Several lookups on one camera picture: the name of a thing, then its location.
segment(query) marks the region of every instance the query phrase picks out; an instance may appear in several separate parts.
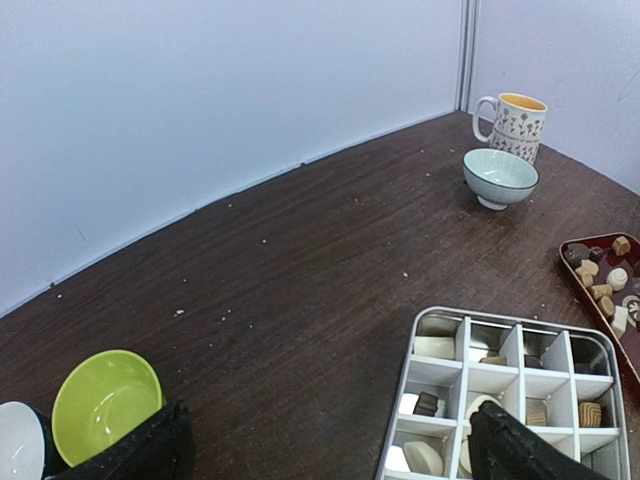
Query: dark wood surface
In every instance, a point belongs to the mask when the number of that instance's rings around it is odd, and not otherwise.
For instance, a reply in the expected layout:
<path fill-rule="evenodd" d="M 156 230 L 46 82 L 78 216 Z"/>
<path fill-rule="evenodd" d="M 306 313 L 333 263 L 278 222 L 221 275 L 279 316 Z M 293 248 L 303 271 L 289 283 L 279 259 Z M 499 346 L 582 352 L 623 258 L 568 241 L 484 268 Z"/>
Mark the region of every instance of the dark wood surface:
<path fill-rule="evenodd" d="M 558 245 L 640 236 L 640 197 L 548 148 L 531 201 L 484 209 L 463 184 L 470 127 L 455 113 L 345 150 L 55 286 L 0 322 L 0 401 L 50 414 L 75 365 L 131 349 L 191 408 L 197 478 L 372 478 L 418 311 L 589 327 Z"/>

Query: red tray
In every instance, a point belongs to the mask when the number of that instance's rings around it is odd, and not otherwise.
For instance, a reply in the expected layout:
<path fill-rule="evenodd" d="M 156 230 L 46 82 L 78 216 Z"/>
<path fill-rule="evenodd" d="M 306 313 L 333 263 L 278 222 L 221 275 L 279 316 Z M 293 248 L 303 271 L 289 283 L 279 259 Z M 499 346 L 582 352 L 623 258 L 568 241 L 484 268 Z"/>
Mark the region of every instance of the red tray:
<path fill-rule="evenodd" d="M 619 236 L 627 237 L 631 244 L 631 252 L 622 257 L 618 257 L 611 249 L 611 244 Z M 609 326 L 609 322 L 602 315 L 587 289 L 582 285 L 578 276 L 565 260 L 563 253 L 571 243 L 582 243 L 589 248 L 600 247 L 606 252 L 605 256 L 600 260 L 600 271 L 594 278 L 594 285 L 607 283 L 607 275 L 614 268 L 624 268 L 629 275 L 629 281 L 625 287 L 619 292 L 614 292 L 613 303 L 616 305 L 623 305 L 624 303 L 629 308 L 632 319 L 637 322 L 637 328 L 628 323 L 626 331 L 620 339 L 615 336 Z M 569 283 L 575 290 L 580 303 L 595 319 L 598 329 L 613 342 L 616 348 L 618 368 L 629 380 L 635 395 L 640 398 L 640 375 L 638 375 L 640 371 L 640 292 L 634 291 L 634 280 L 637 282 L 637 278 L 632 276 L 633 269 L 637 263 L 640 263 L 640 242 L 626 233 L 611 233 L 600 237 L 579 238 L 577 240 L 568 240 L 560 245 L 561 270 L 569 279 Z"/>

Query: white bowl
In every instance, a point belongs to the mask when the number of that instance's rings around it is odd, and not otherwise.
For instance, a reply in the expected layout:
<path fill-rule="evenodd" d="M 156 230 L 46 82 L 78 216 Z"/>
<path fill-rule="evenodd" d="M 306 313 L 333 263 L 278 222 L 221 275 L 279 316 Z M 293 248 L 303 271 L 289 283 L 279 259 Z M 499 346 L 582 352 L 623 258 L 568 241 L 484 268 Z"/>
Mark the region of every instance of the white bowl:
<path fill-rule="evenodd" d="M 504 210 L 527 198 L 538 184 L 538 172 L 526 160 L 491 148 L 464 156 L 464 178 L 478 201 L 491 210 Z"/>
<path fill-rule="evenodd" d="M 45 438 L 36 413 L 24 403 L 0 405 L 0 478 L 40 480 Z"/>

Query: light blue bowl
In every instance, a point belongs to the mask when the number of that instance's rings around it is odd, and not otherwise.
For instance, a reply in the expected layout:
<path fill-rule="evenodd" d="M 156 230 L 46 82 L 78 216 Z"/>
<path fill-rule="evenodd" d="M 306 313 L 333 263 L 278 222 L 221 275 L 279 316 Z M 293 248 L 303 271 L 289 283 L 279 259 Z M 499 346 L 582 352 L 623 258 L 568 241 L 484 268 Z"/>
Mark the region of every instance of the light blue bowl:
<path fill-rule="evenodd" d="M 538 172 L 516 155 L 491 148 L 464 156 L 464 178 L 478 201 L 491 210 L 504 210 L 527 198 L 538 184 Z"/>

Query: mug handle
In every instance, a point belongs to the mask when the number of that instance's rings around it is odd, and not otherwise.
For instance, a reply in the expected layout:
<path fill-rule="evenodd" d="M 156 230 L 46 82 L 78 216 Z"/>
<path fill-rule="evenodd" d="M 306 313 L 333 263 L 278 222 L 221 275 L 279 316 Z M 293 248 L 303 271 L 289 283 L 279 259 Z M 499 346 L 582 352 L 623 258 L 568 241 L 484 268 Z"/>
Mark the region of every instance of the mug handle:
<path fill-rule="evenodd" d="M 476 110 L 473 112 L 473 118 L 471 119 L 471 126 L 473 127 L 473 134 L 476 136 L 478 140 L 484 143 L 489 143 L 491 137 L 493 136 L 493 131 L 488 137 L 485 137 L 480 133 L 480 117 L 478 117 L 478 113 L 480 112 L 480 107 L 484 102 L 490 103 L 493 109 L 498 111 L 498 99 L 495 97 L 482 97 L 478 100 L 478 104 L 476 105 Z"/>

